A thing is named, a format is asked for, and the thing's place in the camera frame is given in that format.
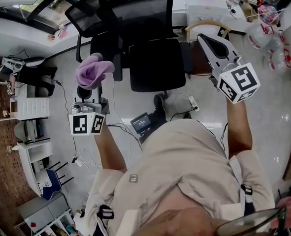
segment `plastic bottle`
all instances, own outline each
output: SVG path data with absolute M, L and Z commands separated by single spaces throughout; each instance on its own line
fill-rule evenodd
M 291 56 L 288 49 L 280 48 L 276 52 L 270 54 L 268 63 L 272 70 L 279 73 L 285 73 L 291 69 Z

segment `chair seat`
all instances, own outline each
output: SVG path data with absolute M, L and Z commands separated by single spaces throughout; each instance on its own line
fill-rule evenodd
M 44 187 L 42 191 L 42 197 L 46 200 L 50 200 L 55 192 L 61 191 L 62 186 L 59 181 L 59 177 L 55 171 L 46 170 L 48 177 L 52 183 L 49 187 Z
M 182 51 L 177 39 L 159 39 L 131 46 L 128 60 L 133 91 L 171 90 L 186 83 Z

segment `white cube with marker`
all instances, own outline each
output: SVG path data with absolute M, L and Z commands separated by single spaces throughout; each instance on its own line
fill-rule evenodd
M 105 115 L 96 112 L 69 115 L 72 136 L 99 135 Z
M 221 73 L 217 85 L 233 104 L 253 96 L 259 87 L 259 79 L 250 63 Z

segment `wooden floor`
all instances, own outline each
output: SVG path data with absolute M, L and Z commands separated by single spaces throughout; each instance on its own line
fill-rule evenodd
M 7 151 L 16 145 L 13 129 L 17 120 L 0 121 L 0 227 L 7 236 L 19 236 L 13 226 L 22 220 L 16 207 L 34 198 L 36 194 L 26 183 L 18 152 Z

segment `beige shirt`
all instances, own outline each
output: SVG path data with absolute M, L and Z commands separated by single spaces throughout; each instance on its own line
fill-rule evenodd
M 255 209 L 274 208 L 272 190 L 257 154 L 248 150 L 239 153 L 237 159 L 244 184 L 253 188 Z M 139 210 L 143 224 L 175 186 L 214 218 L 220 218 L 221 205 L 240 202 L 240 185 L 221 145 L 195 120 L 175 120 L 161 126 L 143 145 L 139 162 L 125 174 L 101 170 L 85 211 L 88 225 L 93 193 L 99 193 L 114 211 L 114 219 L 108 221 L 108 234 L 112 236 L 127 210 Z

